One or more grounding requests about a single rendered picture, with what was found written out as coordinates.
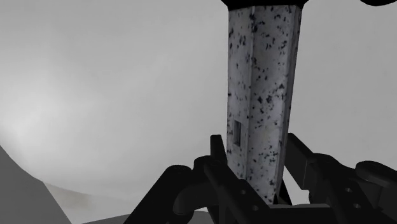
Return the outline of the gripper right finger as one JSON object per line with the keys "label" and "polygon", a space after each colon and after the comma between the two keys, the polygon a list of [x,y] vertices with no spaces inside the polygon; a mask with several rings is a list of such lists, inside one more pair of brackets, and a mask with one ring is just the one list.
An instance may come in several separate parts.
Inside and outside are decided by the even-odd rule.
{"label": "gripper right finger", "polygon": [[312,204],[333,209],[338,224],[397,224],[397,171],[376,161],[354,168],[312,152],[288,134],[284,166]]}

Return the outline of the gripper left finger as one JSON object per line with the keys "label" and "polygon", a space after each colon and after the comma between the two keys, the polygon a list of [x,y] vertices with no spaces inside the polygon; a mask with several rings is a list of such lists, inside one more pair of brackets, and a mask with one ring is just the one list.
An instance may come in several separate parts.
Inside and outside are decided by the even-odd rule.
{"label": "gripper left finger", "polygon": [[189,224],[203,207],[214,224],[265,224],[269,206],[231,171],[220,135],[210,137],[210,151],[192,168],[166,168],[123,224]]}

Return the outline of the speckled grey robot stand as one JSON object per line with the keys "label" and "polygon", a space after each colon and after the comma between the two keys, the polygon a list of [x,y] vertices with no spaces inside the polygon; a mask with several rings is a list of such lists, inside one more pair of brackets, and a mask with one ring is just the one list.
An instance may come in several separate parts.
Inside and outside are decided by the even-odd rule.
{"label": "speckled grey robot stand", "polygon": [[228,166],[267,203],[279,194],[302,8],[251,6],[228,14]]}

